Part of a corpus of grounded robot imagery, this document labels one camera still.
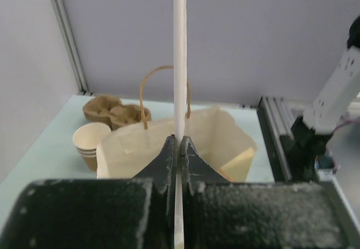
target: paper cup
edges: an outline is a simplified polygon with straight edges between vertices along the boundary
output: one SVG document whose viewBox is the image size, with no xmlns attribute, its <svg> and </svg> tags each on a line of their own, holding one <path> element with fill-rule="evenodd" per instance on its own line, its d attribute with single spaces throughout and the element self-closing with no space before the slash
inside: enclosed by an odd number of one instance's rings
<svg viewBox="0 0 360 249">
<path fill-rule="evenodd" d="M 84 159 L 85 163 L 88 165 L 89 169 L 96 172 L 97 170 L 96 155 L 91 157 L 82 156 L 82 158 Z"/>
<path fill-rule="evenodd" d="M 73 143 L 83 151 L 96 150 L 100 141 L 111 133 L 107 124 L 90 123 L 81 126 L 73 135 Z"/>
<path fill-rule="evenodd" d="M 74 133 L 73 143 L 90 170 L 97 170 L 96 147 L 110 133 L 110 127 L 103 123 L 86 124 Z"/>
</svg>

